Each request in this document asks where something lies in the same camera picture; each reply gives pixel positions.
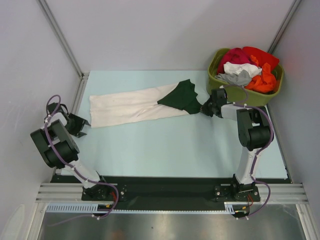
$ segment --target metal floor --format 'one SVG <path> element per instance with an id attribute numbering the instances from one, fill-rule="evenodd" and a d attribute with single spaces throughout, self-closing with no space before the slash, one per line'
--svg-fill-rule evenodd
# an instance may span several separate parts
<path id="1" fill-rule="evenodd" d="M 267 205 L 249 220 L 222 214 L 114 213 L 97 221 L 46 213 L 38 240 L 305 240 L 296 205 Z"/>

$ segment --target orange cloth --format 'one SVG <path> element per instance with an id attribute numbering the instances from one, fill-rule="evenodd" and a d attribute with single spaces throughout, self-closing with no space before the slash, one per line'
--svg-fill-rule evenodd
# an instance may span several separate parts
<path id="1" fill-rule="evenodd" d="M 258 59 L 257 59 L 255 56 L 250 55 L 250 59 L 251 59 L 251 61 L 254 62 L 257 66 L 259 66 Z"/>
<path id="2" fill-rule="evenodd" d="M 252 81 L 244 88 L 266 94 L 275 89 L 276 82 L 275 76 L 271 73 L 270 64 L 266 62 L 262 66 L 262 74 L 254 76 Z"/>

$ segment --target white towel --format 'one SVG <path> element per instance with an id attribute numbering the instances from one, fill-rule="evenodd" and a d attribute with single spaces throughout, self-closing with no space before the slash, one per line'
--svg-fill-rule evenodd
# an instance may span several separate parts
<path id="1" fill-rule="evenodd" d="M 252 65 L 250 63 L 233 64 L 229 61 L 223 65 L 223 68 L 226 74 L 236 74 L 236 75 L 239 75 L 243 70 L 246 70 L 249 73 L 250 78 L 260 75 L 262 71 L 262 68 L 258 68 L 257 66 Z"/>
<path id="2" fill-rule="evenodd" d="M 185 110 L 158 104 L 178 83 L 138 91 L 90 96 L 91 126 L 101 128 L 145 120 L 189 115 Z"/>

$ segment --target black mounting plate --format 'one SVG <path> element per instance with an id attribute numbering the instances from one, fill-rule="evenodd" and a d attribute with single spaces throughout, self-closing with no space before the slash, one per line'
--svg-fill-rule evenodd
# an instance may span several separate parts
<path id="1" fill-rule="evenodd" d="M 115 185 L 115 187 L 119 193 L 118 201 L 119 202 L 125 201 L 126 200 L 126 193 L 127 193 L 127 186 L 124 184 L 120 184 L 120 185 Z M 82 201 L 113 201 L 114 200 L 113 196 L 111 194 L 109 194 L 109 190 L 113 191 L 112 188 L 110 188 L 108 186 L 102 186 L 102 188 L 100 190 L 102 190 L 102 191 L 101 192 L 98 191 L 93 196 L 90 196 L 90 194 L 87 194 L 85 191 L 82 191 L 81 200 Z"/>
<path id="2" fill-rule="evenodd" d="M 248 195 L 253 199 L 253 201 L 260 202 L 260 195 L 258 187 L 254 186 L 251 191 L 238 192 L 232 194 L 230 185 L 222 185 L 214 187 L 214 196 L 216 202 L 248 202 Z"/>

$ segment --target green basket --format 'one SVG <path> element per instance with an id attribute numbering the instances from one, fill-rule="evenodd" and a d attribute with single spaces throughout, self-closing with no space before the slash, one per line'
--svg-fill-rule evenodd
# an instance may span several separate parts
<path id="1" fill-rule="evenodd" d="M 211 95 L 211 90 L 212 89 L 218 89 L 222 85 L 228 85 L 229 83 L 214 78 L 217 74 L 217 69 L 218 65 L 222 59 L 222 57 L 230 50 L 230 48 L 221 48 L 219 49 L 216 54 L 213 57 L 213 60 L 208 68 L 208 83 L 206 86 L 207 92 Z M 263 94 L 260 92 L 252 91 L 252 90 L 247 90 L 248 93 L 248 99 L 245 102 L 249 106 L 264 106 L 266 105 L 270 99 L 275 97 L 281 89 L 281 84 L 282 84 L 282 79 L 284 78 L 284 69 L 280 64 L 278 64 L 274 70 L 272 71 L 272 74 L 275 76 L 276 79 L 276 85 L 274 88 L 274 91 L 271 94 Z M 229 102 L 238 102 L 241 100 L 244 100 L 246 98 L 246 94 L 244 91 L 236 86 L 231 86 L 225 89 L 227 96 L 228 96 L 228 101 Z"/>

